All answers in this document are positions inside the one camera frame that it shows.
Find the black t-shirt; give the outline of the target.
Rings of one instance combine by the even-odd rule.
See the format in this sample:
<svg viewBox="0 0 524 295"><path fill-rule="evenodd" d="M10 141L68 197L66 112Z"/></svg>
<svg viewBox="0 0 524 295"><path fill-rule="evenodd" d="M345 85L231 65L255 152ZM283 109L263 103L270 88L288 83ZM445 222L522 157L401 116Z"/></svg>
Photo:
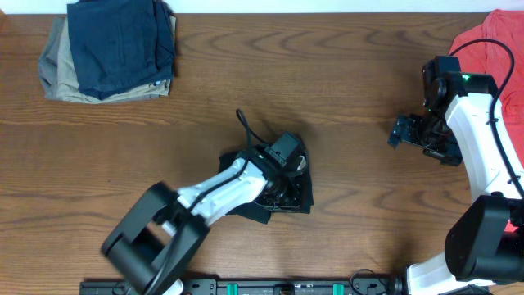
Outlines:
<svg viewBox="0 0 524 295"><path fill-rule="evenodd" d="M256 145L250 148L247 151L232 151L226 152L219 158L219 171L223 172L229 168L232 163L241 156L248 156L254 163L255 166L260 168L263 172L263 175L270 180L276 179L278 177L292 178L296 176L305 177L305 189L304 189L304 200L305 200L305 209L302 212L271 212L263 207L256 205L255 200L237 206L228 212L230 216L242 216L249 220L254 220L262 224L269 222L269 219L273 213L304 213L309 214L311 207L314 205L314 195L312 188L312 179L309 168L309 153L305 146L299 147L299 156L293 160L293 163L290 168L282 168L278 163L270 157L270 155L265 151L267 148L264 144ZM305 155L307 160L307 166L300 171L296 171L297 166L300 162L300 156Z"/></svg>

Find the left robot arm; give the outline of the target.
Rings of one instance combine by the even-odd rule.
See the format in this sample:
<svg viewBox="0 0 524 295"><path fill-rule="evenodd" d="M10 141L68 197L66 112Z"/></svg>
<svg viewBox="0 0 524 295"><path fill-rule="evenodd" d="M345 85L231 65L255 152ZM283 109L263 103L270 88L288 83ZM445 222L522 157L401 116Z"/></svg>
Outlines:
<svg viewBox="0 0 524 295"><path fill-rule="evenodd" d="M274 212L301 211L308 164L303 142L285 133L239 152L199 184L154 184L103 242L102 254L123 275L124 293L180 294L179 278L215 221L234 214L264 223Z"/></svg>

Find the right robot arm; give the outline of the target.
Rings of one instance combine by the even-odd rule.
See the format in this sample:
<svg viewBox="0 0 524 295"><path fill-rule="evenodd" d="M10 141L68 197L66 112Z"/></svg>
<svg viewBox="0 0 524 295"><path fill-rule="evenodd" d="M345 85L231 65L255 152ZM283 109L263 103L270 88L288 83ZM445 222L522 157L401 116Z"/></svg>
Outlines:
<svg viewBox="0 0 524 295"><path fill-rule="evenodd" d="M523 166L504 125L491 75L437 56L422 68L426 111L399 116L388 143L409 143L445 165L465 165L472 204L445 250L408 266L405 294L481 294L523 280Z"/></svg>

